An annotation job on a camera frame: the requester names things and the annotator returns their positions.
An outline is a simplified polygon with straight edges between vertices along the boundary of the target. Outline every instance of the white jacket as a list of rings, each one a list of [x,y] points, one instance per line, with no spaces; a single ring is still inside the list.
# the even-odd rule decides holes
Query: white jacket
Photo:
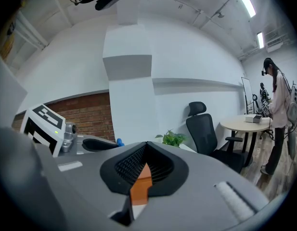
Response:
[[[269,106],[269,112],[273,114],[272,126],[283,128],[287,122],[287,109],[290,102],[290,95],[282,73],[278,70],[277,89],[273,94],[273,101]]]

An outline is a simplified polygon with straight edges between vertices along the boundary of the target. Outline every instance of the brick wall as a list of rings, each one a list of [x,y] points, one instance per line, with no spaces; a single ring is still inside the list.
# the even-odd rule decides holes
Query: brick wall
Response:
[[[109,93],[94,94],[48,104],[47,107],[77,125],[78,134],[115,141]],[[20,130],[24,114],[16,115],[13,128]]]

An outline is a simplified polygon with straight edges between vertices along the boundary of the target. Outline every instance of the sneaker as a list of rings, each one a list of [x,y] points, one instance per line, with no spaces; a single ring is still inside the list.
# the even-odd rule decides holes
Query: sneaker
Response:
[[[260,168],[260,171],[262,174],[265,174],[265,175],[271,175],[271,174],[268,174],[267,171],[266,171],[266,165],[262,165],[262,167]]]

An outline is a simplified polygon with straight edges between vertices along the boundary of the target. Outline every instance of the green leaves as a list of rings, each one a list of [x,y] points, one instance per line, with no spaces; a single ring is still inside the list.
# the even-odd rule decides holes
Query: green leaves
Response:
[[[182,133],[173,133],[171,130],[168,130],[168,132],[162,136],[158,134],[155,138],[162,138],[163,137],[163,144],[172,145],[175,147],[179,147],[181,143],[183,143],[185,140],[187,140],[187,136]]]

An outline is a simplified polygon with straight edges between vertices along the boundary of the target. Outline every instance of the chair armrest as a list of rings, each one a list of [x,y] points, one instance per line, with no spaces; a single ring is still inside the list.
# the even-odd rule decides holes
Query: chair armrest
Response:
[[[239,137],[226,137],[225,138],[226,141],[234,141],[234,142],[242,142],[243,139],[239,138]]]

